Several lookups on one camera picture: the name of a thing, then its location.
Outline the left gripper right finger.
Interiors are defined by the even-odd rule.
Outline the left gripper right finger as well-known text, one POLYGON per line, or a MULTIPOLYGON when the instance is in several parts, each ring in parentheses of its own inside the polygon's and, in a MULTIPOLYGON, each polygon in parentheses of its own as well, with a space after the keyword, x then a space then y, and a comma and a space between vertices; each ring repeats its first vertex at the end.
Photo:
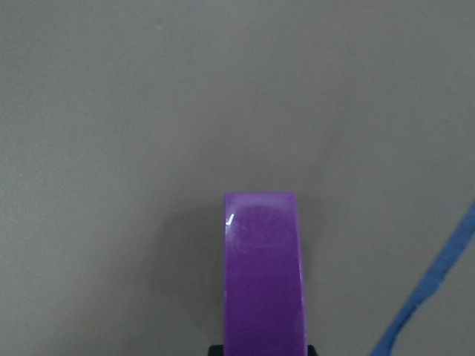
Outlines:
POLYGON ((307 355, 308 356, 318 356, 318 353, 313 345, 307 346, 307 355))

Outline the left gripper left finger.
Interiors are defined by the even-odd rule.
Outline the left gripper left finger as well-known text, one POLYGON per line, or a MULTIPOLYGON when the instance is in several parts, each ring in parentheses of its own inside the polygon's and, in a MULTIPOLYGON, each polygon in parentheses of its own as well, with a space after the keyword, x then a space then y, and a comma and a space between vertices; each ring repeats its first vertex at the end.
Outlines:
POLYGON ((208 356, 224 356, 224 347, 223 345, 211 345, 208 348, 208 356))

